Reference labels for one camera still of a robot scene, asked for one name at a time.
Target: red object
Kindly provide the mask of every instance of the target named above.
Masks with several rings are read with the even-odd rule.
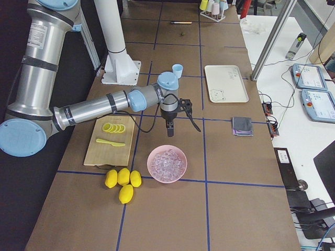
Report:
[[[247,16],[249,8],[250,8],[251,0],[245,0],[243,4],[243,10],[240,16],[240,19],[244,18]]]

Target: blue joint cap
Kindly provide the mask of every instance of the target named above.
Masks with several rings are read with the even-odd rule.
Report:
[[[172,72],[163,72],[158,76],[157,83],[166,90],[178,90],[177,76]]]
[[[9,119],[0,124],[0,149],[16,157],[39,152],[47,136],[42,127],[27,119]]]
[[[67,10],[73,8],[78,0],[36,0],[40,5],[51,10]]]
[[[130,107],[133,111],[143,111],[147,108],[147,100],[139,90],[132,90],[128,93],[128,98],[130,100]]]
[[[78,25],[74,25],[72,27],[72,30],[71,31],[74,31],[74,32],[81,32],[82,31],[82,24],[78,24]]]

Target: bowl of ice cubes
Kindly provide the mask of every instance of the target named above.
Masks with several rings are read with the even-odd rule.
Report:
[[[186,172],[187,159],[182,150],[173,145],[161,145],[149,154],[150,175],[161,183],[173,183]]]

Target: pen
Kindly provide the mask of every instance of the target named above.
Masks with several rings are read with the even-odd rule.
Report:
[[[170,24],[172,25],[190,25],[192,22],[190,21],[171,21]]]

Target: warning label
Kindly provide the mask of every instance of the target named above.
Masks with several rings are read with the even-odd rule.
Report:
[[[31,23],[27,45],[43,49],[47,31],[47,26]]]

